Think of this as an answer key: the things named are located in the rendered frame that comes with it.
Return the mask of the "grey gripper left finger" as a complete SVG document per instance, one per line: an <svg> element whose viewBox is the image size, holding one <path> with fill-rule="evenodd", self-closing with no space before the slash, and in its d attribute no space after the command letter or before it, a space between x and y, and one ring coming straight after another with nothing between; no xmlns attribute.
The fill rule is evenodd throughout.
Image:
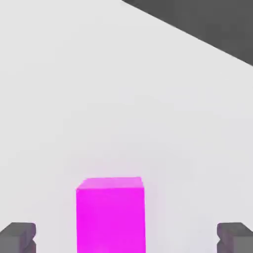
<svg viewBox="0 0 253 253"><path fill-rule="evenodd" d="M12 222L0 232L0 253L36 253L36 225Z"/></svg>

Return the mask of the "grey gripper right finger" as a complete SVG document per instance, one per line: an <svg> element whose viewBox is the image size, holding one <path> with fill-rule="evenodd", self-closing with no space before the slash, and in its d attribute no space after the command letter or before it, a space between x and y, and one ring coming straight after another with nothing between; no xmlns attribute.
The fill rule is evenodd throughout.
<svg viewBox="0 0 253 253"><path fill-rule="evenodd" d="M243 223L219 223L217 235L217 253L253 253L253 231Z"/></svg>

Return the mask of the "small magenta cube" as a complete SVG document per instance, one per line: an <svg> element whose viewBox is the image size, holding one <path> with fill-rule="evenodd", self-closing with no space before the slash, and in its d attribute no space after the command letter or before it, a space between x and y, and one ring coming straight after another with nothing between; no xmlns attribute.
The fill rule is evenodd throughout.
<svg viewBox="0 0 253 253"><path fill-rule="evenodd" d="M87 178L76 189L77 253L146 253L141 177Z"/></svg>

